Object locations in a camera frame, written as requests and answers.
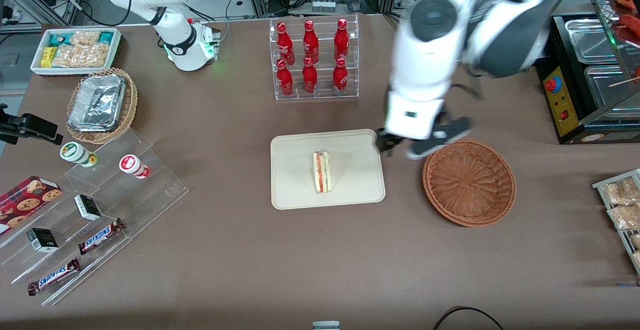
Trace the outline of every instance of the cookie box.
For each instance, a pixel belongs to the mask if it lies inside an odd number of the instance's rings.
[[[61,194],[55,182],[31,176],[0,195],[0,236]]]
[[[46,48],[50,45],[51,36],[55,34],[60,34],[64,31],[69,33],[73,33],[74,31],[99,31],[101,33],[113,33],[113,37],[111,38],[109,44],[109,51],[107,52],[107,58],[104,62],[103,67],[83,67],[83,68],[46,68],[41,66],[42,56],[46,56]],[[40,39],[40,43],[38,45],[38,50],[33,57],[33,61],[31,62],[31,71],[34,74],[40,76],[74,76],[74,75],[87,75],[93,74],[94,72],[98,72],[100,70],[108,70],[111,68],[112,63],[114,63],[114,59],[116,58],[116,52],[118,51],[118,45],[121,40],[121,32],[117,29],[110,27],[82,27],[75,29],[53,29],[46,30],[42,34],[42,38]]]

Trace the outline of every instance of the table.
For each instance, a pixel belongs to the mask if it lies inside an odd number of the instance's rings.
[[[557,145],[533,72],[475,80],[461,70],[454,82],[480,85],[485,100],[446,97],[453,115],[475,120],[469,137],[514,170],[518,195],[498,224],[467,229],[440,216],[422,162],[404,147],[382,159],[380,203],[272,207],[272,138],[384,121],[394,29],[380,15],[360,26],[360,98],[311,104],[274,100],[266,20],[231,24],[219,61],[193,73],[165,58],[151,27],[122,27],[116,65],[139,91],[133,127],[191,190],[53,307],[0,284],[0,328],[300,329],[336,319],[345,330],[425,329],[453,305],[505,328],[637,328],[640,289],[613,285],[638,278],[590,184],[640,167],[640,146]],[[77,82],[34,75],[20,113],[64,124]],[[38,140],[7,146],[0,191],[32,174],[58,178],[71,164],[57,153]]]

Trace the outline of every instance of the snickers bar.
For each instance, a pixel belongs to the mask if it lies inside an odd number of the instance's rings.
[[[92,248],[100,245],[106,239],[112,237],[116,232],[124,228],[124,224],[120,218],[117,218],[114,222],[110,223],[109,226],[102,229],[98,234],[91,236],[87,241],[78,245],[80,248],[80,255],[84,255],[89,252]]]
[[[80,262],[78,262],[78,259],[74,257],[71,262],[69,262],[65,266],[62,266],[56,271],[53,271],[46,277],[41,278],[40,281],[30,283],[29,288],[27,289],[29,291],[29,296],[36,295],[48,285],[51,285],[53,282],[56,282],[62,279],[64,276],[69,275],[69,273],[73,273],[76,271],[80,271]]]

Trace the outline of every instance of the red bottle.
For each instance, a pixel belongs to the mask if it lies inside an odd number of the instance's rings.
[[[287,27],[284,22],[279,22],[276,26],[278,29],[278,52],[286,63],[292,66],[296,63],[296,57],[293,54],[293,41],[287,33]]]
[[[335,32],[333,38],[333,56],[336,60],[340,57],[347,57],[349,54],[349,33],[347,33],[347,20],[341,18],[338,20],[338,31]]]
[[[291,77],[291,72],[286,67],[287,64],[283,59],[278,59],[278,61],[276,61],[276,65],[278,66],[276,77],[278,77],[278,86],[280,87],[282,96],[293,96],[293,77]]]
[[[318,71],[314,67],[311,57],[304,58],[304,68],[302,69],[302,78],[304,79],[304,90],[309,95],[313,95],[318,90]]]
[[[318,45],[318,35],[314,31],[314,22],[312,20],[304,21],[304,55],[311,57],[313,63],[320,61],[320,47]]]
[[[349,72],[344,67],[345,58],[338,58],[335,61],[335,66],[333,70],[333,93],[336,96],[342,96],[347,92],[347,76],[349,75]]]

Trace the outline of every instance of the red button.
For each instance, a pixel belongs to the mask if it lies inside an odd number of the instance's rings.
[[[545,82],[544,89],[551,92],[556,89],[556,86],[558,86],[556,80],[550,79]]]

